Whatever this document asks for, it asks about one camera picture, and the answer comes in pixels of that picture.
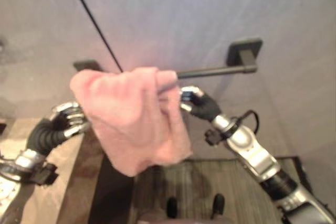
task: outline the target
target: gray wall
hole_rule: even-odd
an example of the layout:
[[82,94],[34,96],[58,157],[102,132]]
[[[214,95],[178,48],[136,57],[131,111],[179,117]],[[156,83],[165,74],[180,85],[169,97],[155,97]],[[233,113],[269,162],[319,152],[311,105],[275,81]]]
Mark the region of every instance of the gray wall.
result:
[[78,0],[0,0],[0,13],[0,118],[39,118],[73,99],[76,60],[118,72]]
[[[334,207],[336,189],[336,0],[86,0],[125,70],[221,66],[229,44],[261,37],[256,74],[183,81],[217,99],[227,114],[255,109],[260,143],[300,155],[317,194]],[[188,122],[200,158],[230,157]]]

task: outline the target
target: shoe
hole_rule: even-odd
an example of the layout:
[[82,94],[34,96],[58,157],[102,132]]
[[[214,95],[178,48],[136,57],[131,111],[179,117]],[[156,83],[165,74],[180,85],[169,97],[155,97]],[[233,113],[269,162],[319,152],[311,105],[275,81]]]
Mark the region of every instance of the shoe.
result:
[[223,215],[225,198],[222,194],[216,194],[212,204],[212,215]]
[[177,199],[175,197],[170,197],[167,201],[166,208],[167,216],[171,219],[176,219],[177,217]]

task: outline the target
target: towel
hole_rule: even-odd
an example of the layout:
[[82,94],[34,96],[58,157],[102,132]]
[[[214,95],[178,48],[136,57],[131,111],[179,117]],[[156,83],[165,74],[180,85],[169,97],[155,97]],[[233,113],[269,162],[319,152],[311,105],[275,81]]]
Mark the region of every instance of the towel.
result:
[[174,71],[138,68],[120,74],[83,70],[70,88],[112,165],[135,176],[192,154]]

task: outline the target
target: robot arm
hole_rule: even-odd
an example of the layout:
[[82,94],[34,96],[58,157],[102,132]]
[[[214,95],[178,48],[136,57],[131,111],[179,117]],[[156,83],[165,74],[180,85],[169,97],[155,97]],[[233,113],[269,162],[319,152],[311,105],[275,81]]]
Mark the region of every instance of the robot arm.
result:
[[250,113],[255,114],[258,123],[255,112],[249,111],[240,118],[229,118],[220,111],[212,98],[194,86],[181,89],[181,100],[183,110],[208,120],[216,129],[206,132],[206,141],[210,145],[223,142],[261,185],[289,223],[335,223],[333,214],[301,184],[292,180],[277,160],[258,143],[255,136],[257,129],[253,132],[242,125],[242,119]]
[[0,159],[0,223],[20,223],[35,185],[51,185],[57,167],[46,162],[53,148],[89,128],[77,102],[54,107],[31,132],[26,149],[15,159]]

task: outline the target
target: wooden floor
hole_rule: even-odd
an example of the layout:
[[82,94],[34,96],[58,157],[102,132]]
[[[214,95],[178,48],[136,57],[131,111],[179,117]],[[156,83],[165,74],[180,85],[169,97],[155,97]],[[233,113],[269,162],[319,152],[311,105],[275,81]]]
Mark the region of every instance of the wooden floor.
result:
[[[282,159],[283,169],[299,181],[292,159]],[[225,196],[224,215],[236,224],[281,224],[280,214],[260,186],[236,160],[186,161],[148,169],[135,179],[128,224],[140,212],[161,207],[169,197],[177,198],[179,218],[209,219],[216,193]]]

